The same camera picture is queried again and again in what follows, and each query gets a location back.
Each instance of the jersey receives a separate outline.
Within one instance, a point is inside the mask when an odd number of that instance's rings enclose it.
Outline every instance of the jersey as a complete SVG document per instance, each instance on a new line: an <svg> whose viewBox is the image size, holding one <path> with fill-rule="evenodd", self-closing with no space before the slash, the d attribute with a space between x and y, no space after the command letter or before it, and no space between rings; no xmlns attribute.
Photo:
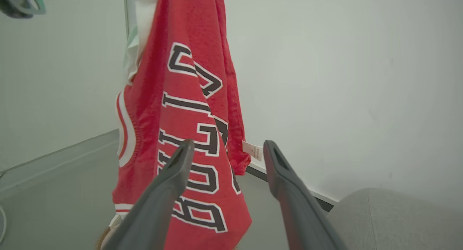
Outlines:
<svg viewBox="0 0 463 250"><path fill-rule="evenodd" d="M175 201L166 250L231 250L251 219L236 174L250 156L226 39L224 0L158 0L137 74L117 98L124 215L185 139L195 154Z"/></svg>

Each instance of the black and white lettering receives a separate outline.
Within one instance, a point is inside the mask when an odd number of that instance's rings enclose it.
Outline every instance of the black and white lettering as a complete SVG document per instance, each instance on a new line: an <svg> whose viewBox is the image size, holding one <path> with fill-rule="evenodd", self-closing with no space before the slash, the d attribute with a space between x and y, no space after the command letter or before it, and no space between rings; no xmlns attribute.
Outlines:
<svg viewBox="0 0 463 250"><path fill-rule="evenodd" d="M236 175L235 175L235 171L233 170L232 166L230 165L230 168L231 168L231 186L233 187L233 189L235 190L236 192L236 195L240 195L241 194L241 189L238 185L238 181L236 180Z"/></svg>
<svg viewBox="0 0 463 250"><path fill-rule="evenodd" d="M175 203L179 209L174 207L172 212L173 217L188 224L214 229L216 233L228 231L222 209L217 204L188 199L183 196L179 197L178 201L175 201ZM195 217L193 211L208 213L210 218L204 219Z"/></svg>
<svg viewBox="0 0 463 250"><path fill-rule="evenodd" d="M217 116L214 115L215 125L217 125L217 130L222 136L222 141L224 142L224 146L227 146L228 141L228 123Z"/></svg>
<svg viewBox="0 0 463 250"><path fill-rule="evenodd" d="M218 144L218 131L215 125L198 123L196 131L205 134L207 136L207 141L195 141L195 151L204 152L206 156L218 157L220 146ZM159 129L159 142L161 144L169 143L178 147L182 141L184 141L184 139L167 134L164 130Z"/></svg>
<svg viewBox="0 0 463 250"><path fill-rule="evenodd" d="M196 69L193 65L180 62L180 59L182 59L183 56L192 58L190 48L184 44L174 42L172 44L172 49L170 50L170 57L169 62L167 63L167 68L171 72L197 77Z"/></svg>
<svg viewBox="0 0 463 250"><path fill-rule="evenodd" d="M162 95L162 106L167 107L167 105L179 109L205 113L207 116L212 117L211 109L207 103L171 96L167 92L164 92Z"/></svg>
<svg viewBox="0 0 463 250"><path fill-rule="evenodd" d="M157 166L157 174L159 175L170 157L159 150L157 159L162 165ZM192 163L190 173L203 175L205 181L188 179L187 189L207 194L215 194L218 191L218 172L214 166Z"/></svg>
<svg viewBox="0 0 463 250"><path fill-rule="evenodd" d="M195 62L195 69L197 75L207 81L207 84L201 85L204 97L209 98L222 88L222 79L209 72L197 62Z"/></svg>

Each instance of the clothing tag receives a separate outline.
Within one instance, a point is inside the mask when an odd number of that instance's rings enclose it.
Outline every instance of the clothing tag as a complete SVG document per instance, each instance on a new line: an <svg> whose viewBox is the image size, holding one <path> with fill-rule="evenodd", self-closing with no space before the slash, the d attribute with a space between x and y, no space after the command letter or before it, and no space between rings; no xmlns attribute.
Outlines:
<svg viewBox="0 0 463 250"><path fill-rule="evenodd" d="M252 145L246 141L243 141L243 152L253 156L258 161L262 161L263 150L261 146Z"/></svg>

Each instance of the gray fabric seat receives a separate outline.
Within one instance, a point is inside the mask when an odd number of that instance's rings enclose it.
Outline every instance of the gray fabric seat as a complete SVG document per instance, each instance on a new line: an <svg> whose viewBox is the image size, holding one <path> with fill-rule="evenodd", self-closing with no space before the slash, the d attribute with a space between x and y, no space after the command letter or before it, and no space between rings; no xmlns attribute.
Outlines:
<svg viewBox="0 0 463 250"><path fill-rule="evenodd" d="M350 250L463 249L463 213L387 189L354 192L327 217Z"/></svg>

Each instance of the white cable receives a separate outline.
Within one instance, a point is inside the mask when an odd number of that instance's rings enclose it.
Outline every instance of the white cable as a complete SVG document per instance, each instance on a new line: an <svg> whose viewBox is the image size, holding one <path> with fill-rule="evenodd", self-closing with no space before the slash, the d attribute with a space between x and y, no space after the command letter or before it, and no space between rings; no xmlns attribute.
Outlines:
<svg viewBox="0 0 463 250"><path fill-rule="evenodd" d="M5 211L3 210L1 206L0 206L0 212L1 212L1 215L3 216L3 231L1 231L1 235L0 235L0 244L1 244L1 242L3 241L3 237L5 237L5 232L7 230L7 215L5 214Z"/></svg>

